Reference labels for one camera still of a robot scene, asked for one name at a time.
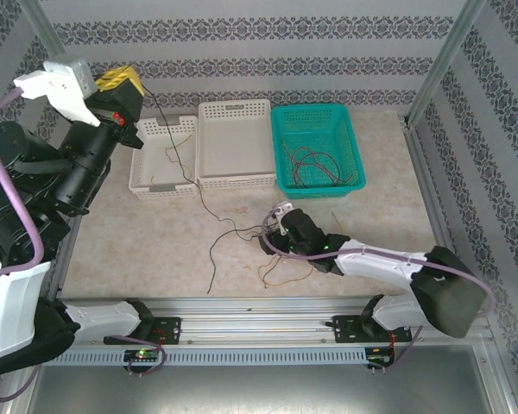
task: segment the plastic basket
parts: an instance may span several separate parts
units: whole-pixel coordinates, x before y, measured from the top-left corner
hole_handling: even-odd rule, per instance
[[[205,189],[275,185],[270,101],[201,103],[197,154]]]
[[[365,186],[363,163],[343,105],[279,106],[271,118],[278,186],[288,198],[342,197]]]
[[[142,119],[136,126],[144,147],[132,152],[129,189],[141,200],[198,194],[196,186],[182,176],[167,126],[159,125],[155,118]],[[195,181],[198,118],[179,116],[178,122],[169,122],[169,128],[180,160],[187,167],[186,176]]]

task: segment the tabletop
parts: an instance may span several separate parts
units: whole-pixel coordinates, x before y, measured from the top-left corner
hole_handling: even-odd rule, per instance
[[[367,185],[344,198],[294,200],[325,233],[403,252],[426,252],[433,232],[395,112],[355,112],[351,120]],[[358,276],[311,271],[302,260],[274,265],[257,239],[243,241],[208,214],[199,197],[141,201],[128,187],[132,149],[118,146],[109,177],[85,216],[62,298],[318,297],[394,294],[400,289]],[[260,224],[285,200],[277,187],[205,190],[207,206],[238,228]]]

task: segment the metal floor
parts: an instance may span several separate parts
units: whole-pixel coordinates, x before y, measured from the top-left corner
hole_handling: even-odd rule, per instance
[[[468,346],[415,347],[394,371],[362,366],[165,367],[143,379],[120,367],[44,367],[30,413],[490,413]]]

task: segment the laundry basket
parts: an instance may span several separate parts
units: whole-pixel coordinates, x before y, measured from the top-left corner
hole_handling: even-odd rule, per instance
[[[288,198],[342,197],[366,185],[343,105],[279,106],[271,120],[278,186]]]

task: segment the robotic arm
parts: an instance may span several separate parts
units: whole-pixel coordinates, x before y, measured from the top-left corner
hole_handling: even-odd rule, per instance
[[[151,330],[150,314],[138,303],[77,308],[39,299],[50,261],[70,231],[64,216],[88,214],[117,144],[143,145],[136,137],[143,89],[134,69],[109,71],[94,82],[82,60],[60,58],[44,67],[14,83],[25,98],[47,95],[72,125],[56,149],[16,122],[0,122],[0,160],[44,250],[40,264],[0,278],[0,374],[52,360],[75,341],[135,332],[145,338]],[[34,251],[0,185],[0,269],[29,262]]]
[[[328,257],[309,263],[323,273],[363,276],[404,290],[399,296],[374,297],[362,314],[361,333],[374,337],[381,330],[431,324],[446,335],[462,338],[480,316],[488,293],[447,248],[436,246],[429,253],[404,254],[372,248],[346,235],[325,235],[310,216],[288,202],[278,204],[274,216],[280,228],[268,232],[266,241],[260,239],[265,253],[325,255]],[[441,267],[470,277],[439,270]]]

